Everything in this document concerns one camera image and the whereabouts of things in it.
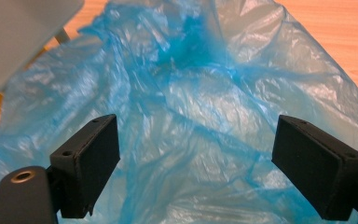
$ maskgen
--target wooden table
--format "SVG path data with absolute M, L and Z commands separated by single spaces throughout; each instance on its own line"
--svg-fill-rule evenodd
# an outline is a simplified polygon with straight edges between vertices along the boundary
M 341 65 L 358 86 L 358 0 L 278 0 Z M 106 0 L 86 0 L 65 26 L 71 37 L 100 14 Z M 56 46 L 51 41 L 48 46 Z

